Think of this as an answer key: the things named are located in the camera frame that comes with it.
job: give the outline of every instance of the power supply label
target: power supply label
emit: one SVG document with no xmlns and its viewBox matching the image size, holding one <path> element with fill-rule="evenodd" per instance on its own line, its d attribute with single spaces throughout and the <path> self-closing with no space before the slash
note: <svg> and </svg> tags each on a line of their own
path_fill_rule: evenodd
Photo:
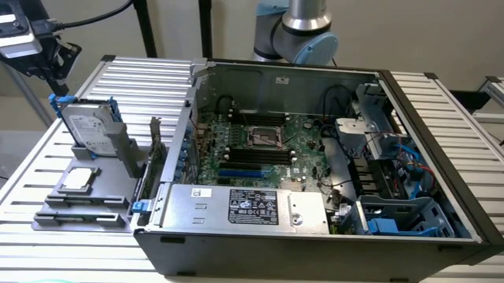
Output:
<svg viewBox="0 0 504 283">
<path fill-rule="evenodd" d="M 277 225 L 276 192 L 229 190 L 227 220 L 232 224 Z"/>
</svg>

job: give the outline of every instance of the capacitor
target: capacitor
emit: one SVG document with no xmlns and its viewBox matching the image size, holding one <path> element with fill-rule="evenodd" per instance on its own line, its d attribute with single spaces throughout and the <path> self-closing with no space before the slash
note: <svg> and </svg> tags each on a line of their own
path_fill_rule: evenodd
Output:
<svg viewBox="0 0 504 283">
<path fill-rule="evenodd" d="M 180 161 L 185 161 L 185 158 L 187 158 L 187 152 L 180 151 L 180 153 L 179 153 L 179 160 Z"/>
<path fill-rule="evenodd" d="M 176 161 L 175 170 L 180 170 L 184 167 L 184 163 L 181 161 Z"/>
<path fill-rule="evenodd" d="M 310 122 L 304 122 L 304 123 L 302 124 L 302 127 L 303 127 L 306 130 L 311 130 L 312 125 L 311 125 Z"/>
</svg>

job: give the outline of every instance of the motherboard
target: motherboard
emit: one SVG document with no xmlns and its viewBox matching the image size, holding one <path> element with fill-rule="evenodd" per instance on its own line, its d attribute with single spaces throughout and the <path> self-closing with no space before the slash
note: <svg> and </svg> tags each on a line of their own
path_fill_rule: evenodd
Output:
<svg viewBox="0 0 504 283">
<path fill-rule="evenodd" d="M 318 180 L 327 165 L 315 120 L 303 115 L 201 112 L 197 184 L 326 193 Z"/>
</svg>

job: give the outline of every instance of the red cable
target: red cable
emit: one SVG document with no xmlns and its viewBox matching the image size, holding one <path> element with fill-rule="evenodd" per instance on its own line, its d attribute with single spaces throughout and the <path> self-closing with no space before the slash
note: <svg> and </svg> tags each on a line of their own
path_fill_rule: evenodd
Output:
<svg viewBox="0 0 504 283">
<path fill-rule="evenodd" d="M 429 167 L 418 166 L 418 168 L 426 170 L 430 173 L 430 176 L 431 176 L 431 188 L 434 188 L 434 185 L 435 185 L 434 172 L 431 171 L 431 169 Z"/>
</svg>

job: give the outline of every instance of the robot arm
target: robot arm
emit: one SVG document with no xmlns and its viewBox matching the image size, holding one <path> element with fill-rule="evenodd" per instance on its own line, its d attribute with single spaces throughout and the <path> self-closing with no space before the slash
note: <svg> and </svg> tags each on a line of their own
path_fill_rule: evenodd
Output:
<svg viewBox="0 0 504 283">
<path fill-rule="evenodd" d="M 252 59 L 324 65 L 338 48 L 326 0 L 264 0 L 255 20 Z"/>
<path fill-rule="evenodd" d="M 61 42 L 60 29 L 40 0 L 0 0 L 0 61 L 45 80 L 52 92 L 64 96 L 64 81 L 81 48 Z"/>
</svg>

